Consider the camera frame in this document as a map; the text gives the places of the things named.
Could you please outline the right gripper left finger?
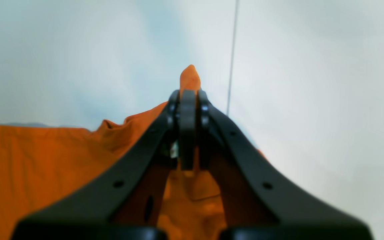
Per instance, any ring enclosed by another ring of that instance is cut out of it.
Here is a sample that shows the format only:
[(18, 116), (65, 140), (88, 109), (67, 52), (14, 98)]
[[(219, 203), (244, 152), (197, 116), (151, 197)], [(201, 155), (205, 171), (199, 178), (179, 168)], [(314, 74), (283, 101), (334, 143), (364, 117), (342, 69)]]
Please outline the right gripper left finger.
[(195, 91), (174, 91), (159, 116), (108, 170), (21, 220), (14, 240), (166, 240), (156, 227), (171, 170), (194, 166)]

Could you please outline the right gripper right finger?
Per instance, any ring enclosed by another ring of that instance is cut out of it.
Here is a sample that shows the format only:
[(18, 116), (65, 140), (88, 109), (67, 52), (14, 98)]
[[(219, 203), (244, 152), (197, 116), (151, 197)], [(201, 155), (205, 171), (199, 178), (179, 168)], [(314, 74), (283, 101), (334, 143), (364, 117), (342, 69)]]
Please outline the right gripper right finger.
[(197, 94), (199, 158), (220, 189), (220, 240), (371, 240), (361, 220), (282, 175), (207, 94)]

